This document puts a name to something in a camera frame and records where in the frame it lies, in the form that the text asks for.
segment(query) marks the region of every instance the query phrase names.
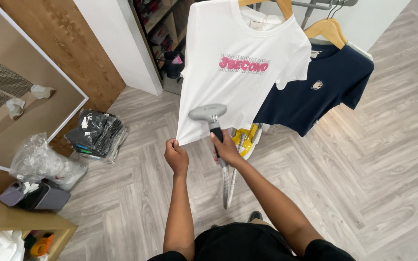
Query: white wall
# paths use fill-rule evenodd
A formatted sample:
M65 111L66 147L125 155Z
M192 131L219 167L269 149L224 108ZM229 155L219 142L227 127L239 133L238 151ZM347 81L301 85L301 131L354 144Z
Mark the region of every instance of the white wall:
M127 0L74 0L125 84L159 95L162 86Z
M348 40L368 51L409 2L410 0L359 0L355 6L343 7L336 12L334 18L340 22L341 30ZM293 6L293 13L299 24L304 19L306 9L306 7ZM268 15L282 14L275 2L262 3L260 11ZM326 18L328 12L314 9L305 28Z

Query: person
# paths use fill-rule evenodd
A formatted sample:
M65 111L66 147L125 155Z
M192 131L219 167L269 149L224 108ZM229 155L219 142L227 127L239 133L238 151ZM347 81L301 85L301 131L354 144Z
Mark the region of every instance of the person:
M164 156L174 175L163 254L149 261L354 260L325 241L301 210L240 156L229 133L223 134L223 143L213 133L210 136L219 156L240 172L278 231L255 211L248 223L213 225L195 239L186 186L189 158L178 141L170 139Z

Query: black shirt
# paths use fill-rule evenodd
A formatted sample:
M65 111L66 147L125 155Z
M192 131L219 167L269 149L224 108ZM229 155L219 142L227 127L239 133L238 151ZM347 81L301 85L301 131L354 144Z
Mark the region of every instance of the black shirt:
M254 123L281 124L301 135L333 107L344 103L355 109L373 62L345 45L312 44L317 57L311 58L305 81L289 82L282 90L272 87Z
M347 252L325 240L313 240L304 257L293 256L283 237L268 225L231 223L211 228L194 240L195 261L355 261ZM186 261L175 251L149 261Z

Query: herringbone wood floor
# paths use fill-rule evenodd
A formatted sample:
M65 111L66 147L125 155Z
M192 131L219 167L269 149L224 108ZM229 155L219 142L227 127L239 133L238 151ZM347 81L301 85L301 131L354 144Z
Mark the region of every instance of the herringbone wood floor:
M418 0L370 53L375 71L356 110L338 106L304 138L272 126L249 162L357 260L418 261ZM79 225L61 260L141 261L161 253L172 188L164 142L175 137L178 107L177 95L133 88L113 104L130 135L117 164L90 163L61 211ZM184 148L196 235L261 210L241 176L224 210L210 142Z

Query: white t-shirt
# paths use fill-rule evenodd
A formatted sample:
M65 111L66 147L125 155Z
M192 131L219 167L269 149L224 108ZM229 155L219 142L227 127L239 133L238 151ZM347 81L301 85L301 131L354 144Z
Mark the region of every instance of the white t-shirt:
M246 8L238 0L190 7L177 130L181 145L209 135L208 124L190 119L190 110L225 104L221 128L249 129L274 83L283 89L289 81L306 80L311 44L294 16L285 21ZM252 12L264 19L253 24L247 17ZM260 30L251 28L259 24Z

